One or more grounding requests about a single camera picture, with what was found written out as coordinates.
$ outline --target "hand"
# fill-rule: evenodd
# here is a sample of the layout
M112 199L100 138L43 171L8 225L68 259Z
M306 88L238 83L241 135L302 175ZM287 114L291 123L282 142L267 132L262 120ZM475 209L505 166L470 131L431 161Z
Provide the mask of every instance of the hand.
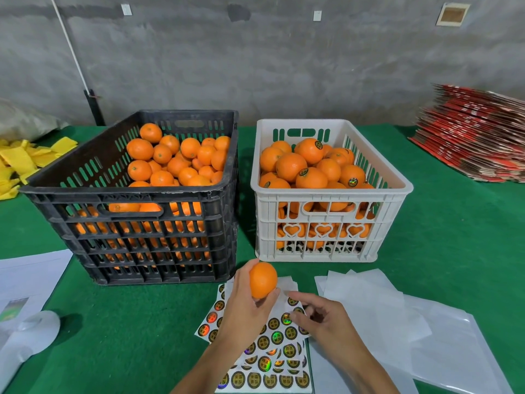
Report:
M299 291L291 291L288 296L305 307L305 314L294 311L291 320L309 331L339 368L355 370L363 360L372 356L343 304Z
M265 299L255 303L250 289L250 270L258 262L258 259L248 261L235 274L232 294L215 339L227 342L237 357L255 341L280 293L280 289L276 288Z

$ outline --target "green tablecloth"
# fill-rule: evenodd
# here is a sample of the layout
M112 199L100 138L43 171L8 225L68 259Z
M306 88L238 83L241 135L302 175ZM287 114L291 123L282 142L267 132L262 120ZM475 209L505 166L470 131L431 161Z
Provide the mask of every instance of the green tablecloth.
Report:
M84 141L100 131L69 127ZM525 185L482 184L456 173L392 125L360 131L413 184L372 264L281 263L302 291L328 270L380 268L404 293L474 314L513 390L525 390ZM56 134L48 138L56 139ZM241 128L241 206L253 210L249 178L254 128ZM253 258L253 231L242 226L237 259ZM65 248L23 195L0 202L1 258ZM53 345L29 359L7 394L166 393L206 347L193 335L215 298L216 285L100 287L73 259L46 305L62 317ZM420 393L443 392L417 383Z

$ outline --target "person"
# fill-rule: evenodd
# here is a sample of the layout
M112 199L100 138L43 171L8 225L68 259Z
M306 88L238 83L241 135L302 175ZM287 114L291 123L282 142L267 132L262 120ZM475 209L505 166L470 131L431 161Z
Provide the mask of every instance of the person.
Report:
M280 290L274 289L261 301L253 300L249 273L258 262L248 261L235 274L216 339L171 394L214 393L230 367L259 335ZM295 311L291 320L310 332L360 394L399 394L390 376L367 350L341 303L298 291L291 291L288 296L305 307L305 314Z

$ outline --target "white plastic crate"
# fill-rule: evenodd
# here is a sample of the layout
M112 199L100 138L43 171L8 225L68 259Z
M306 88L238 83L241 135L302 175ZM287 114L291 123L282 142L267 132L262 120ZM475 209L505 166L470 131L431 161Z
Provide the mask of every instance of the white plastic crate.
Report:
M354 164L364 169L367 182L377 189L311 190L266 189L259 186L261 151L275 141L285 140L292 146L304 138L317 138L332 147L344 147L355 155ZM377 251L390 229L403 200L414 186L391 165L360 132L347 120L300 120L263 119L257 122L255 151L253 153L252 179L257 213L257 239L255 252L264 261L313 261L313 262L373 262ZM279 202L286 202L284 218L278 215ZM290 218L290 203L299 203L299 214ZM352 202L351 212L307 212L303 209L309 202ZM366 207L365 217L357 218L360 206ZM282 227L304 223L306 236L298 233L285 237L277 235L278 224ZM335 223L337 232L321 233L315 227L316 236L309 237L312 223ZM368 228L366 237L360 237ZM278 250L277 242L285 242Z

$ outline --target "white pipe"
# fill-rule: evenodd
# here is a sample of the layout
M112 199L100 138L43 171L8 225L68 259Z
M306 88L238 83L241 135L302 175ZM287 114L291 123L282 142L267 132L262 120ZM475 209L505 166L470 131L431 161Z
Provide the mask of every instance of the white pipe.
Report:
M60 25L62 26L62 31L64 32L64 36L66 36L67 44L69 45L69 49L71 50L71 55L73 55L73 59L75 60L75 65L77 66L78 74L80 75L82 84L84 85L84 88L86 89L86 92L89 95L89 88L88 88L88 85L86 84L86 79L84 79L84 75L82 74L82 69L80 68L80 65L78 64L77 55L75 54L73 45L71 45L71 41L69 40L69 36L67 34L66 27L64 26L64 22L62 21L62 16L60 16L60 12L58 11L57 3L55 2L55 0L51 0L51 3L53 4L53 7L55 8L55 12L57 14L58 21L60 22Z

